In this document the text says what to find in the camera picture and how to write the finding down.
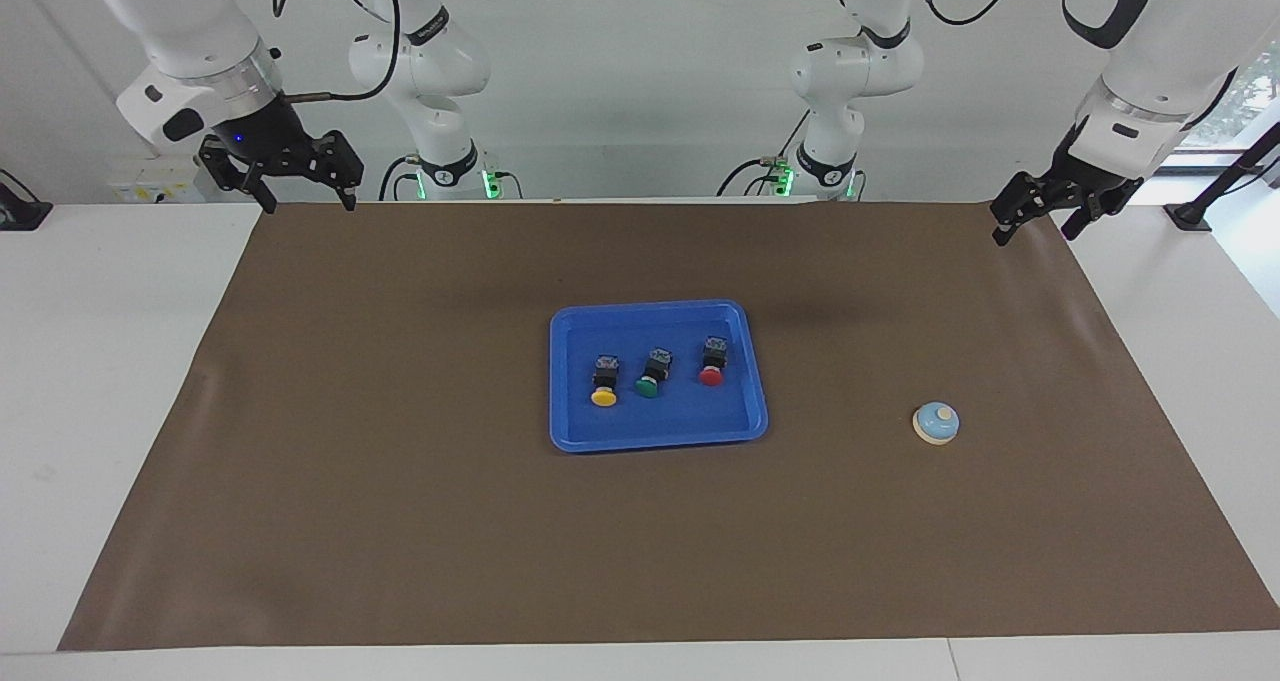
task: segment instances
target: green indicator light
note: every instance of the green indicator light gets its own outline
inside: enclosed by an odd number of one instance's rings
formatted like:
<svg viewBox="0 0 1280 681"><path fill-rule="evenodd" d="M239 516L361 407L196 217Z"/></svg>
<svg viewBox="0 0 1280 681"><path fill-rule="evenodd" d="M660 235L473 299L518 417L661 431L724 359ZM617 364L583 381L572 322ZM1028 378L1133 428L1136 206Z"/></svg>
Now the green indicator light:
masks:
<svg viewBox="0 0 1280 681"><path fill-rule="evenodd" d="M480 172L480 174L484 175L485 195L489 198L502 197L502 186L498 183L498 179L489 170Z"/></svg>
<svg viewBox="0 0 1280 681"><path fill-rule="evenodd" d="M859 177L863 179L861 183L858 183ZM854 172L854 178L849 182L849 189L845 189L845 197L858 198L858 201L861 201L863 191L865 188L867 188L867 174L863 174L863 172Z"/></svg>
<svg viewBox="0 0 1280 681"><path fill-rule="evenodd" d="M787 169L786 174L782 175L782 186L778 189L778 195L791 195L791 186L795 186L795 183L796 183L796 172Z"/></svg>

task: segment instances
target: black cable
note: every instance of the black cable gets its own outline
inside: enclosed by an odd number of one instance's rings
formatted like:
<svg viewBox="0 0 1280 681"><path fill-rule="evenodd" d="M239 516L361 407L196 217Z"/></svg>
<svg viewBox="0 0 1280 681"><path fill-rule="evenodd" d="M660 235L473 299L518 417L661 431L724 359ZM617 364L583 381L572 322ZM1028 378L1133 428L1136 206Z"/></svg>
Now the black cable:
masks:
<svg viewBox="0 0 1280 681"><path fill-rule="evenodd" d="M360 0L351 0L351 1L355 3L356 6L364 8L365 14L369 14L369 15L374 17L374 19L379 19L380 22L384 22L384 24L390 24L390 22L388 19L383 19L383 15L379 14L379 12L372 10L370 6L365 6L365 3L362 3Z"/></svg>
<svg viewBox="0 0 1280 681"><path fill-rule="evenodd" d="M520 195L520 198L525 198L525 186L520 183L520 175L512 174L512 172L498 172L494 178L516 180L516 193Z"/></svg>
<svg viewBox="0 0 1280 681"><path fill-rule="evenodd" d="M36 195L36 192L33 192L31 189L31 186L27 186L27 184L22 183L22 179L19 179L18 175L13 175L13 174L10 174L10 172L5 172L4 169L0 169L0 174L4 174L5 178L8 178L9 180L13 180L13 183L18 184L18 188L20 188L24 192L27 192L27 195L31 197L31 201L35 201L36 204L40 204L40 197Z"/></svg>
<svg viewBox="0 0 1280 681"><path fill-rule="evenodd" d="M1271 163L1267 163L1266 169L1263 169L1261 172L1257 172L1257 175L1253 175L1252 179L1244 180L1243 184L1235 186L1234 189L1225 189L1225 192L1222 192L1222 195L1233 195L1235 192L1243 192L1243 189L1249 188L1249 186L1253 186L1253 184L1258 183L1258 179L1261 179L1262 175L1267 175L1267 174L1270 174L1270 172L1272 169L1275 169L1276 163L1280 163L1280 156L1276 156L1275 160L1272 160Z"/></svg>
<svg viewBox="0 0 1280 681"><path fill-rule="evenodd" d="M1231 88L1231 81L1235 79L1236 70L1240 70L1239 67L1231 69L1230 74L1226 76L1226 79L1222 81L1222 88L1217 90L1217 96L1213 97L1213 102L1208 104L1208 108L1206 108L1206 110L1203 110L1196 120L1188 122L1181 131L1192 131L1199 124L1199 122L1208 119L1208 115L1217 108L1217 104L1222 101L1222 97L1226 96L1226 90Z"/></svg>
<svg viewBox="0 0 1280 681"><path fill-rule="evenodd" d="M371 90L366 90L364 93L333 93L333 92L316 92L316 93L293 93L292 96L285 96L284 100L288 102L316 102L316 101L365 101L365 99L374 99L383 90L392 83L393 76L396 76L396 63L399 58L399 40L401 40L401 10L399 0L392 0L392 10L394 12L394 20L392 22L392 60L387 65L387 76L383 77L379 84Z"/></svg>
<svg viewBox="0 0 1280 681"><path fill-rule="evenodd" d="M736 179L737 175L741 174L741 172L745 172L745 170L750 169L750 166L764 166L764 163L760 161L759 157L754 157L753 160L750 160L748 163L742 163L741 166L737 166L737 169L733 169L731 172L731 174L727 175L727 178L724 179L724 183L721 184L721 188L718 189L718 192L716 192L716 195L724 195L724 189L727 189L728 186L731 183L733 183L733 179Z"/></svg>
<svg viewBox="0 0 1280 681"><path fill-rule="evenodd" d="M383 174L383 186L380 186L378 191L378 201L387 201L387 187L392 183L392 174L394 174L399 166L403 166L404 163L410 163L408 157L401 156L396 161L392 161L392 165L387 168L385 174Z"/></svg>
<svg viewBox="0 0 1280 681"><path fill-rule="evenodd" d="M786 156L788 145L791 145L792 140L796 138L796 134L800 133L800 125L804 125L804 122L809 118L810 113L813 113L812 108L805 108L804 114L800 115L800 122L796 122L796 128L791 129L791 136L787 137L786 143L782 143L782 151L778 152L778 156Z"/></svg>
<svg viewBox="0 0 1280 681"><path fill-rule="evenodd" d="M754 184L760 184L760 188L756 189L755 195L764 193L764 184L768 184L769 179L774 179L774 177L773 175L768 175L768 174L760 175L759 179L751 180L750 184L746 184L746 189L745 189L745 192L742 192L742 195L751 195L751 186L754 186Z"/></svg>
<svg viewBox="0 0 1280 681"><path fill-rule="evenodd" d="M946 15L942 15L942 12L938 12L938 8L933 5L933 0L924 0L924 4L928 5L929 12L933 12L933 15L937 15L938 20L942 20L943 24L947 26L973 24L974 20L982 19L983 15L987 15L987 12L991 12L992 8L996 8L997 3L1000 3L1000 0L991 0L991 3L988 3L987 6L983 6L982 12L978 12L977 14L968 17L968 19L948 19Z"/></svg>
<svg viewBox="0 0 1280 681"><path fill-rule="evenodd" d="M271 0L271 15L276 19L279 19L280 15L284 15L284 5L289 0Z"/></svg>
<svg viewBox="0 0 1280 681"><path fill-rule="evenodd" d="M397 177L396 183L392 184L392 198L393 198L393 201L399 201L399 183L402 180L406 180L406 179L408 179L408 180L416 180L417 179L417 174L403 174L403 175L398 175Z"/></svg>

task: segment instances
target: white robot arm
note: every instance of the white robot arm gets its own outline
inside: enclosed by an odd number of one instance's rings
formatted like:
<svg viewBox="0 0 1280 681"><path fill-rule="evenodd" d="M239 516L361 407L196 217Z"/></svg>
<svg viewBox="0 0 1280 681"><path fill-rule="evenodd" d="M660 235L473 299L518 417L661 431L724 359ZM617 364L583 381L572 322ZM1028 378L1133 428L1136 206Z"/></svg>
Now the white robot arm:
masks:
<svg viewBox="0 0 1280 681"><path fill-rule="evenodd" d="M1050 170L1020 172L991 204L998 244L1056 207L1075 209L1062 227L1069 239L1120 212L1274 33L1280 0L1116 0L1101 26L1078 20L1068 0L1062 12L1111 60Z"/></svg>
<svg viewBox="0 0 1280 681"><path fill-rule="evenodd" d="M375 10L390 17L385 1ZM381 96L408 125L417 147L415 160L429 198L483 198L493 195L484 152L471 138L462 111L452 97L480 93L489 83L484 47L449 19L440 0L401 0L403 29L393 42L390 31L361 35L351 46L352 74L375 84L397 52L396 76Z"/></svg>
<svg viewBox="0 0 1280 681"><path fill-rule="evenodd" d="M911 33L911 0L846 0L856 37L809 44L792 61L791 84L809 104L809 129L787 157L794 193L833 198L850 188L864 120L854 99L914 87L924 52Z"/></svg>
<svg viewBox="0 0 1280 681"><path fill-rule="evenodd" d="M360 157L339 131L319 140L306 134L270 52L234 0L104 1L150 58L116 102L146 140L164 148L211 131L201 163L224 189L252 195L269 212L275 197L265 175L324 183L355 207Z"/></svg>

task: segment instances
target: blue tray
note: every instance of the blue tray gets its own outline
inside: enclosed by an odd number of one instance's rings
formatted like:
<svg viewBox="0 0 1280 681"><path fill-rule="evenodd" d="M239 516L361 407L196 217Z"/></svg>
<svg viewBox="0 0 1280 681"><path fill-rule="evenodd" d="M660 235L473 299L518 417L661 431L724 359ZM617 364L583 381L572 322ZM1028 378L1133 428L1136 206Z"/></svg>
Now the blue tray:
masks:
<svg viewBox="0 0 1280 681"><path fill-rule="evenodd" d="M703 344L708 335L728 339L723 384L705 387ZM650 349L675 356L671 378L658 398L636 393ZM755 364L746 312L731 301L622 303L563 308L552 319L552 440L568 453L591 453L691 444L749 442L764 435L760 370ZM591 403L595 358L617 356L618 403Z"/></svg>

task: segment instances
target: white wall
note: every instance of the white wall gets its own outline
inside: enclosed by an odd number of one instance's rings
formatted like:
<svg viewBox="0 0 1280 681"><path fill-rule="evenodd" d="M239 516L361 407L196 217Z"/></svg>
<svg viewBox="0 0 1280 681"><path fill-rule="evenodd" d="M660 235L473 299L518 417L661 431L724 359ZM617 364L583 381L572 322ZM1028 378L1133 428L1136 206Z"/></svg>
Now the white wall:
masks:
<svg viewBox="0 0 1280 681"><path fill-rule="evenodd" d="M239 1L283 49L291 92L357 88L347 44L376 24L358 8L291 0L276 20L269 0ZM937 1L961 15L987 0ZM776 152L804 111L788 81L796 49L855 31L836 0L445 3L494 61L490 87L461 101L474 133L539 197L713 193L737 163ZM109 157L146 154L108 92L141 70L137 42L99 0L0 0L0 163L54 201L110 201ZM913 24L928 56L922 84L861 106L868 198L984 198L1021 166L1042 172L1106 63L1066 29L1059 0L1005 0L965 29L918 3ZM352 138L365 198L390 157L411 151L379 101L302 115L312 134Z"/></svg>

